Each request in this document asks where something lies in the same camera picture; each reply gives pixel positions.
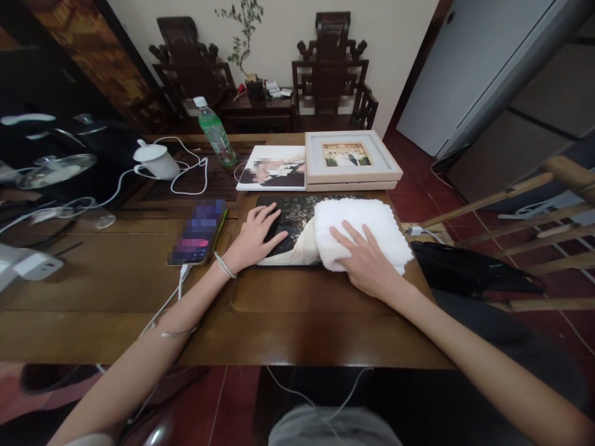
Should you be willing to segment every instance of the wooden folding chair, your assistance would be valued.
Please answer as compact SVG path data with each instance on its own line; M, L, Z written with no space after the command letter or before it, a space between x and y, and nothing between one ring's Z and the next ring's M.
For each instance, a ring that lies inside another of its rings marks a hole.
M552 157L541 165L545 173L536 177L530 178L522 183L508 188L502 192L487 196L474 203L469 203L454 211L432 218L420 224L424 228L429 228L437 224L441 224L452 218L458 217L476 209L483 208L489 204L497 203L499 201L515 197L530 190L536 189L552 180L558 180L568 187L572 192L581 197L584 201L582 203L574 204L566 208L557 209L546 214L529 218L527 220L519 221L507 226L499 227L495 230L489 230L485 234L461 240L454 243L456 247L468 248L475 243L484 240L494 240L503 235L512 234L522 229L530 228L555 222L561 219L569 218L571 216L582 214L585 211L592 210L595 206L595 173L576 164L564 156ZM554 243L565 242L574 238L584 237L586 235L595 234L595 224L588 226L579 225L565 225L562 228L556 228L540 233L539 238L522 243L513 247L506 248L499 251L494 257L501 258L508 255L515 255L518 253L531 251L536 248L541 248ZM548 273L561 271L563 269L583 269L590 268L595 265L595 251L589 251L582 254L572 255L559 260L547 261L538 265L526 268L528 273L535 276L543 276ZM580 299L537 299L529 301L517 301L513 304L509 303L505 309L512 311L533 311L533 310L576 310L576 309L594 309L595 298L580 298Z

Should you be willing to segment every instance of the person's hand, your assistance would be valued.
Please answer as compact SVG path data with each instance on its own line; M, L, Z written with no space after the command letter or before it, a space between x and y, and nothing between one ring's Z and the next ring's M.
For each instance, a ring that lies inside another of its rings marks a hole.
M276 203L270 206L259 206L248 212L248 218L246 223L242 224L240 235L223 255L223 261L232 273L237 274L244 268L257 264L287 237L287 231L283 231L264 243L271 225L281 215L280 209L269 215L275 206L277 206Z
M347 221L343 222L343 227L355 243L334 227L330 228L330 233L351 253L351 257L340 259L338 262L347 270L353 285L384 302L395 295L399 289L412 286L401 277L384 256L368 226L362 226L366 238L362 237Z

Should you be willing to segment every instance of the bracelet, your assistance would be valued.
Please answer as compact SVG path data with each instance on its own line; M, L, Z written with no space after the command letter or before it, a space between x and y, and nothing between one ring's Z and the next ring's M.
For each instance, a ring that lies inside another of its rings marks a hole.
M161 333L161 337L162 338L176 338L178 336L183 336L183 335L186 335L186 334L194 333L197 328L198 327L194 327L194 328L192 328L190 330L185 330L185 331L173 331L173 332L171 332L171 331L165 331L165 332Z
M221 268L221 271L223 271L226 274L226 276L229 276L232 279L237 279L237 276L231 272L231 269L229 269L229 267L227 266L227 263L225 263L225 261L219 255L219 253L217 251L215 251L214 254L215 254L215 258L217 259L217 262L219 263L219 267Z

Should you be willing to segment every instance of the white mug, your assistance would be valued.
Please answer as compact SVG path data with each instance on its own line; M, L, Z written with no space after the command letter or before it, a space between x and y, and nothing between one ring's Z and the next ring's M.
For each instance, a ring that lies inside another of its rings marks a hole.
M135 165L134 172L138 175L154 180L173 180L180 175L180 166L167 152L167 147L160 144L147 144L139 139L140 147L134 152L134 161L140 164ZM154 177L139 172L139 169L146 167Z

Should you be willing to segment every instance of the white cup lid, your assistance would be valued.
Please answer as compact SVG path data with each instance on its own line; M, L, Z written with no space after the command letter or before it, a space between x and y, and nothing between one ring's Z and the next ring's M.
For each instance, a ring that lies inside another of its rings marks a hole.
M159 158L167 153L167 147L160 144L147 144L142 139L138 140L140 147L134 152L134 161L146 162Z

